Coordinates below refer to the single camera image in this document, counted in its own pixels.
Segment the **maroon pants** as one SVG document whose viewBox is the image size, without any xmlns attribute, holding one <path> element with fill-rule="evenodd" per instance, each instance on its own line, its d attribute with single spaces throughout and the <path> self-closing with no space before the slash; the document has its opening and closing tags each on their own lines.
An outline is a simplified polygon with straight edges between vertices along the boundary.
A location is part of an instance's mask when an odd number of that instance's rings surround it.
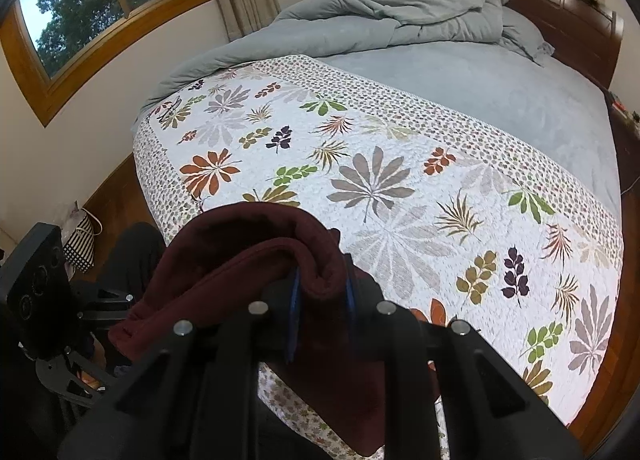
<svg viewBox="0 0 640 460">
<path fill-rule="evenodd" d="M 110 338 L 138 360 L 192 324 L 181 361 L 213 383 L 193 451 L 258 455 L 258 367 L 266 364 L 358 454 L 440 455 L 426 323 L 378 303 L 370 339 L 351 339 L 340 235 L 309 213 L 236 203 L 193 218 L 175 236 L 142 298 Z M 300 268 L 297 348 L 286 360 L 288 295 Z"/>
</svg>

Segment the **striped black white bag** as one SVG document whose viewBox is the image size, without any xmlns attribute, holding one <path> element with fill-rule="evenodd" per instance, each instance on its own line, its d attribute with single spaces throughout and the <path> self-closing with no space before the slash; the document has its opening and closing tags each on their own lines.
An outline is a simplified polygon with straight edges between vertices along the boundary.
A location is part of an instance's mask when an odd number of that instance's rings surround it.
<svg viewBox="0 0 640 460">
<path fill-rule="evenodd" d="M 62 246 L 66 263 L 85 273 L 94 266 L 96 237 L 103 225 L 92 212 L 74 203 L 66 214 L 62 226 Z"/>
</svg>

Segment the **floral quilted bedspread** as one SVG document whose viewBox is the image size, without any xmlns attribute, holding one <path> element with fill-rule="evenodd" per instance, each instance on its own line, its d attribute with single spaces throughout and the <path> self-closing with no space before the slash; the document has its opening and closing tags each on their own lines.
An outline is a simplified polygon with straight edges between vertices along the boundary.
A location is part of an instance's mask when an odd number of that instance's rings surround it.
<svg viewBox="0 0 640 460">
<path fill-rule="evenodd" d="M 564 423 L 608 348 L 624 243 L 608 114 L 527 143 L 352 64 L 284 56 L 179 87 L 134 160 L 166 239 L 236 202 L 303 209 L 393 301 L 470 321 Z"/>
</svg>

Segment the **grey-blue bed sheet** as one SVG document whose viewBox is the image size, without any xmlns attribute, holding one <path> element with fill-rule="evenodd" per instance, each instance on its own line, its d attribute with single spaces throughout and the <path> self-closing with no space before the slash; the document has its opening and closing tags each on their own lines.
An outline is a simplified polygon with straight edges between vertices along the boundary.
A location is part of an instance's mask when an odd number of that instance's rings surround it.
<svg viewBox="0 0 640 460">
<path fill-rule="evenodd" d="M 502 129 L 572 173 L 615 217 L 622 215 L 604 94 L 551 56 L 536 63 L 498 45 L 430 42 L 323 61 Z"/>
</svg>

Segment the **grey-blue comforter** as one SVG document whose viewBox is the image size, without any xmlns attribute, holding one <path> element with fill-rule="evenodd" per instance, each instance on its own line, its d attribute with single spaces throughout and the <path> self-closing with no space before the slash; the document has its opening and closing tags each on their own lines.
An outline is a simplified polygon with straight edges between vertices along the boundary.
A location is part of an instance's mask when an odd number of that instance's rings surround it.
<svg viewBox="0 0 640 460">
<path fill-rule="evenodd" d="M 224 68 L 290 54 L 314 58 L 427 42 L 497 44 L 536 63 L 554 48 L 509 0 L 302 0 L 266 27 L 184 62 L 145 100 L 149 110 Z"/>
</svg>

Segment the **wooden framed window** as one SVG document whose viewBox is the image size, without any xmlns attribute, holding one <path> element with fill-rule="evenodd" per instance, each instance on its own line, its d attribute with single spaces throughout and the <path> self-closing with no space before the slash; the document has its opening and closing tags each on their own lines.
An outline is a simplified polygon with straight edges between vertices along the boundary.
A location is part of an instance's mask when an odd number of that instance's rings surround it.
<svg viewBox="0 0 640 460">
<path fill-rule="evenodd" d="M 211 0 L 14 0 L 1 47 L 41 125 L 145 35 Z"/>
</svg>

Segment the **dark wooden headboard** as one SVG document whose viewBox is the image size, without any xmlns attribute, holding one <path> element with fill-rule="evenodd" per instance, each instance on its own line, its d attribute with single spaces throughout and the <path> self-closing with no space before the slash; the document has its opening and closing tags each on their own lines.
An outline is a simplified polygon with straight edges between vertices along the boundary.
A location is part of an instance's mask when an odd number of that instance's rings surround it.
<svg viewBox="0 0 640 460">
<path fill-rule="evenodd" d="M 594 0 L 509 0 L 555 48 L 554 56 L 606 89 L 611 86 L 624 21 Z"/>
</svg>

